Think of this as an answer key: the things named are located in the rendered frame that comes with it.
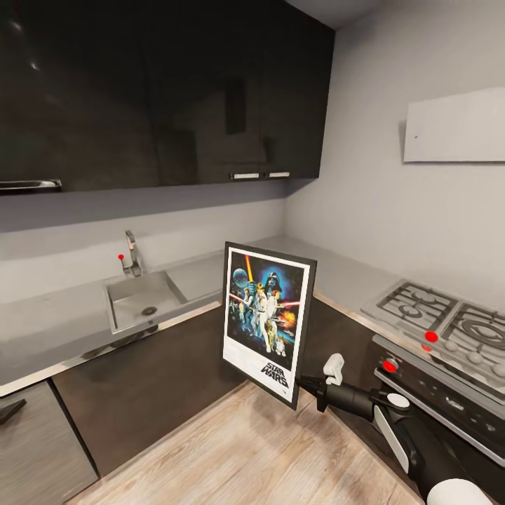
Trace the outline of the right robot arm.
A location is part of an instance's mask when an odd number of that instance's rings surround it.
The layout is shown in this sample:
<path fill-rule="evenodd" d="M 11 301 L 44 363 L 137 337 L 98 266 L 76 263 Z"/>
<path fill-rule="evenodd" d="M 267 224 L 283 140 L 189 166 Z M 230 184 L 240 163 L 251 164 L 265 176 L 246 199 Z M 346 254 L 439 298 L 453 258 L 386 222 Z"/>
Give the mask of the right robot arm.
<path fill-rule="evenodd" d="M 493 505 L 459 465 L 450 445 L 419 420 L 407 398 L 375 388 L 368 392 L 343 382 L 343 364 L 342 355 L 336 353 L 323 368 L 325 379 L 295 378 L 317 400 L 318 411 L 324 413 L 331 404 L 370 423 L 375 418 L 426 505 Z"/>

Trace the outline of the poster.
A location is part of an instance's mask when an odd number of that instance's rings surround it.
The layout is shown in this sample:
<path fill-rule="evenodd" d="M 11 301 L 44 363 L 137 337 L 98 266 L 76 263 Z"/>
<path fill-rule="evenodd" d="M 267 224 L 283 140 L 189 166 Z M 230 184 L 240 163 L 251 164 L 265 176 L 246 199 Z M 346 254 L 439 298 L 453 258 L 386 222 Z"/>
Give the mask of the poster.
<path fill-rule="evenodd" d="M 293 410 L 317 262 L 225 242 L 220 360 Z"/>

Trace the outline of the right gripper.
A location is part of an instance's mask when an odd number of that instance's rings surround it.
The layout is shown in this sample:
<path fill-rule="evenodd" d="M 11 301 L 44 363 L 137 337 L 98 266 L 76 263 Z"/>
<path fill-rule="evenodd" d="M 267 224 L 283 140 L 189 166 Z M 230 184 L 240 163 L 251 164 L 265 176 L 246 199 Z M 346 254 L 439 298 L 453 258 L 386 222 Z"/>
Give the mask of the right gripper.
<path fill-rule="evenodd" d="M 331 404 L 355 415 L 354 396 L 357 387 L 345 382 L 341 382 L 340 386 L 334 383 L 327 384 L 327 378 L 328 375 L 325 376 L 325 379 L 302 375 L 301 379 L 295 378 L 295 382 L 317 400 L 318 411 L 324 413 L 328 404 Z"/>

